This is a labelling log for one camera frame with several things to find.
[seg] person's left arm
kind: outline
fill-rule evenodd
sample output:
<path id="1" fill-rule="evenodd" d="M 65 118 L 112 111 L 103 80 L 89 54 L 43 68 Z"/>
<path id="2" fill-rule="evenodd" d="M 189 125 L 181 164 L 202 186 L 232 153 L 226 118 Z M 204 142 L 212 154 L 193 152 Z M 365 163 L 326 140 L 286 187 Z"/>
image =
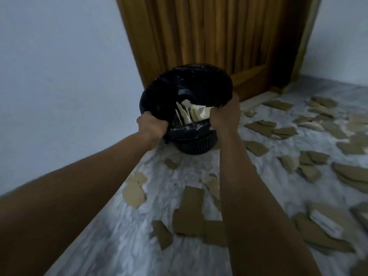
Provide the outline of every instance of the person's left arm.
<path id="1" fill-rule="evenodd" d="M 43 275 L 168 128 L 149 112 L 139 132 L 0 197 L 0 275 Z"/>

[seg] forearm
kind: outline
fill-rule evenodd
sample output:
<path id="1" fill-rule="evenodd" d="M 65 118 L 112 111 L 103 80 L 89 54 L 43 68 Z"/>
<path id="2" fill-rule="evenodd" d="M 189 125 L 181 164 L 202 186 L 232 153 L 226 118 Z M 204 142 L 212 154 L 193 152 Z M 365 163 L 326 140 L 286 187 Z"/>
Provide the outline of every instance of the forearm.
<path id="1" fill-rule="evenodd" d="M 237 133 L 220 134 L 220 195 L 234 275 L 320 275 Z"/>
<path id="2" fill-rule="evenodd" d="M 2 197 L 0 274 L 43 274 L 116 193 L 151 147 L 146 135 L 133 134 Z"/>

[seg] hand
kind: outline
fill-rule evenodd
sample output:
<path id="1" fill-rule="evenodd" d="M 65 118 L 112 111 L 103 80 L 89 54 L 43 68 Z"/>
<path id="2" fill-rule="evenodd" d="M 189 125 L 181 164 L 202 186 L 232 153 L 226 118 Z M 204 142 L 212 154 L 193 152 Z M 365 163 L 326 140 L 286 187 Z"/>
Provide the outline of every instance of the hand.
<path id="1" fill-rule="evenodd" d="M 166 131 L 168 130 L 168 122 L 157 119 L 149 111 L 146 111 L 139 116 L 137 123 L 139 127 L 139 133 L 148 137 L 152 142 L 151 150 L 155 148 L 158 141 L 166 134 Z"/>
<path id="2" fill-rule="evenodd" d="M 233 92 L 232 99 L 223 107 L 211 109 L 209 122 L 218 134 L 238 132 L 240 120 L 239 96 Z"/>

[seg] floor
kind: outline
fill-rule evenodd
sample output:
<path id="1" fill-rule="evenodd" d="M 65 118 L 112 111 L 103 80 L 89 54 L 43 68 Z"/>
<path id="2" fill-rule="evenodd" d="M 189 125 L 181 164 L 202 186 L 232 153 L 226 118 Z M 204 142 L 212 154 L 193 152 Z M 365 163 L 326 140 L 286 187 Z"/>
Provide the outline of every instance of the floor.
<path id="1" fill-rule="evenodd" d="M 314 94 L 339 103 L 336 108 L 338 124 L 346 124 L 349 112 L 368 113 L 368 88 L 304 76 L 281 97 L 294 104 L 289 112 L 260 105 L 256 107 L 256 116 L 242 116 L 241 123 L 264 119 L 277 122 L 278 127 L 290 126 L 300 114 L 314 116 L 307 112 L 305 105 L 305 100 Z M 270 140 L 242 125 L 239 133 L 243 140 L 256 140 L 270 149 L 262 157 L 251 153 L 250 157 L 262 180 L 290 217 L 305 212 L 306 202 L 310 200 L 344 209 L 368 202 L 368 194 L 340 183 L 329 165 L 319 167 L 323 176 L 311 184 L 297 174 L 289 175 L 278 161 L 277 156 L 282 154 L 298 156 L 301 150 L 315 150 L 331 155 L 330 161 L 368 167 L 368 156 L 343 155 L 335 146 L 337 140 L 328 133 L 298 128 L 298 135 L 282 141 Z M 180 166 L 169 170 L 163 164 L 167 157 L 179 161 Z M 159 219 L 173 231 L 172 214 L 179 207 L 186 185 L 205 189 L 203 213 L 206 219 L 221 219 L 203 184 L 209 173 L 219 174 L 219 151 L 189 156 L 173 146 L 161 144 L 146 154 L 135 170 L 144 172 L 149 178 L 143 186 L 147 196 L 145 204 L 137 210 L 127 206 L 122 199 L 123 185 L 46 275 L 231 275 L 227 249 L 205 245 L 199 239 L 174 237 L 174 243 L 161 251 L 150 225 L 152 220 Z M 361 249 L 368 254 L 368 236 L 363 236 L 360 242 Z M 324 276 L 349 275 L 349 268 L 358 260 L 355 254 L 334 252 L 326 256 L 310 250 Z"/>

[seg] trash can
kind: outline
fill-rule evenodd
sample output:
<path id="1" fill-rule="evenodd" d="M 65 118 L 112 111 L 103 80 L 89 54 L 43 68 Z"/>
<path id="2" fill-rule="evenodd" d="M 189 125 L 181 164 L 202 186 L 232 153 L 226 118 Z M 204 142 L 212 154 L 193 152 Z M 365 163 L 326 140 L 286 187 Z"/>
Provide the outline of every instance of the trash can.
<path id="1" fill-rule="evenodd" d="M 140 98 L 140 112 L 150 111 L 158 119 L 169 123 L 163 139 L 183 153 L 206 153 L 217 143 L 216 131 L 209 130 L 209 119 L 188 125 L 173 125 L 176 103 L 188 100 L 206 107 L 221 107 L 232 99 L 232 80 L 222 69 L 212 65 L 191 64 L 171 69 L 144 90 Z"/>

